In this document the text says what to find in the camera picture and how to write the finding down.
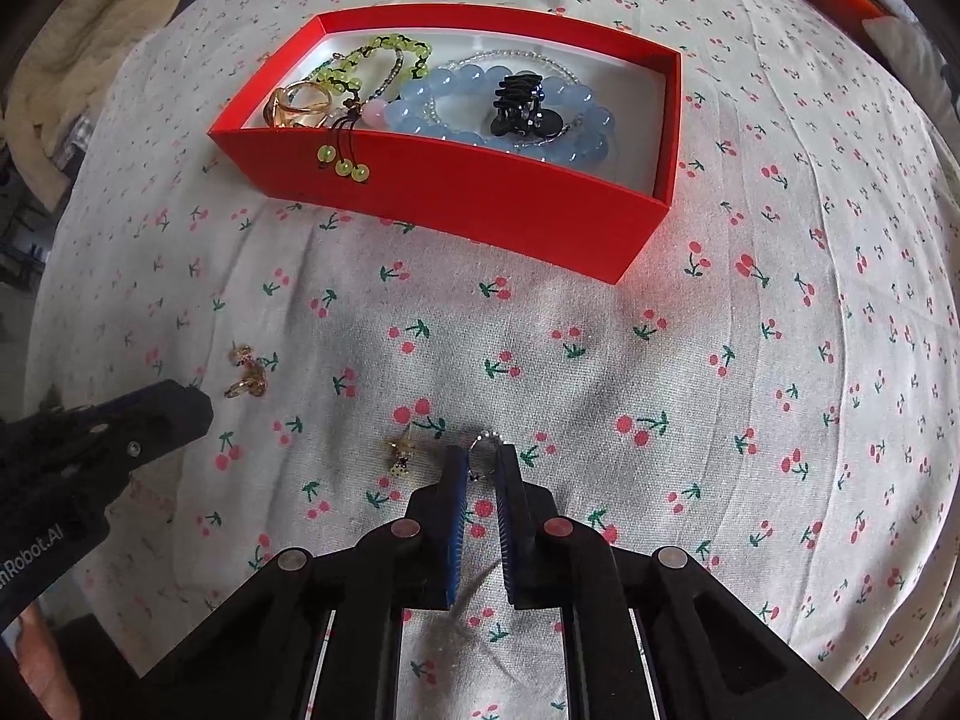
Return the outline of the person's left hand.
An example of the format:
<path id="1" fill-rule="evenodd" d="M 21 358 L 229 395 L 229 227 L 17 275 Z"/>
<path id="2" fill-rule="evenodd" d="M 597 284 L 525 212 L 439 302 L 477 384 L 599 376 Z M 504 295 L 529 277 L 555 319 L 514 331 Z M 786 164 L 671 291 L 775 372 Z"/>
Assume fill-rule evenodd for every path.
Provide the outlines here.
<path id="1" fill-rule="evenodd" d="M 82 707 L 37 603 L 20 614 L 16 660 L 25 683 L 53 720 L 80 720 Z"/>

